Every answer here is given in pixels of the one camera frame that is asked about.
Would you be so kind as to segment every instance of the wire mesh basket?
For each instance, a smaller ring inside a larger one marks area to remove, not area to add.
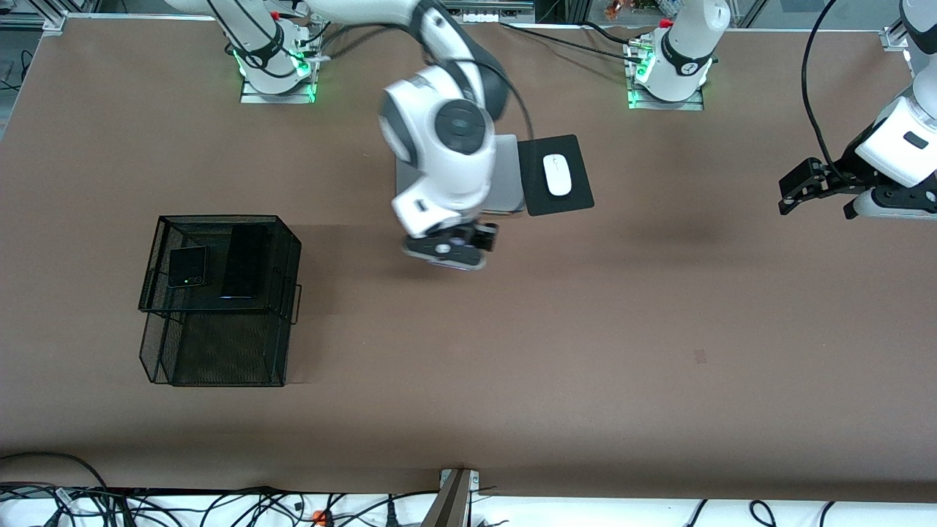
[[[276,216],[164,216],[140,296],[156,384],[282,386],[302,244]]]

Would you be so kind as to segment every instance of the brown table surface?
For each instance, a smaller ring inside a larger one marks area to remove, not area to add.
[[[0,448],[115,486],[402,491],[465,464],[507,494],[935,499],[937,230],[846,221],[845,198],[777,213],[818,154],[805,35],[727,34],[706,110],[660,113],[627,109],[614,59],[468,30],[538,136],[579,137],[596,202],[503,220],[479,273],[397,248],[376,114],[422,66],[406,35],[325,65],[299,107],[239,104],[214,22],[43,39],[0,143]],[[874,34],[821,35],[813,64],[835,152],[908,82]],[[512,102],[498,131],[523,130]],[[302,239],[287,387],[147,383],[136,304],[171,214]]]

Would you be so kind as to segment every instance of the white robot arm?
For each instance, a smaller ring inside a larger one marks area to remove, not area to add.
[[[308,30],[274,20],[262,0],[171,0],[208,8],[234,47],[245,78],[264,93],[289,91],[309,75]],[[494,121],[507,103],[498,60],[475,43],[438,0],[305,0],[312,12],[345,25],[407,31],[434,66],[385,88],[379,126],[387,144],[420,173],[396,196],[394,211],[409,237],[407,254],[476,269],[497,226],[477,225],[495,164]]]
[[[706,81],[712,53],[731,15],[725,0],[687,0],[673,26],[659,27],[650,35],[654,56],[635,80],[660,100],[690,98]]]
[[[900,0],[908,36],[930,63],[833,166],[808,158],[781,180],[782,215],[835,194],[858,194],[846,217],[937,219],[937,2]]]

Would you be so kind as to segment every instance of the black mouse pad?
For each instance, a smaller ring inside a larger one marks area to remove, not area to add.
[[[521,165],[521,183],[524,186],[524,199],[527,201],[531,216],[569,212],[595,205],[592,189],[588,185],[586,163],[579,150],[579,140],[574,135],[547,137],[534,141],[522,141],[517,144],[517,154]],[[551,154],[560,154],[566,158],[570,167],[572,187],[564,196],[554,196],[546,186],[546,172],[543,158]]]

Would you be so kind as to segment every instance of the computer mouse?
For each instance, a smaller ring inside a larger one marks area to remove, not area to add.
[[[546,189],[557,197],[565,196],[573,189],[570,178],[570,165],[562,154],[550,154],[543,158],[543,172],[546,174]]]

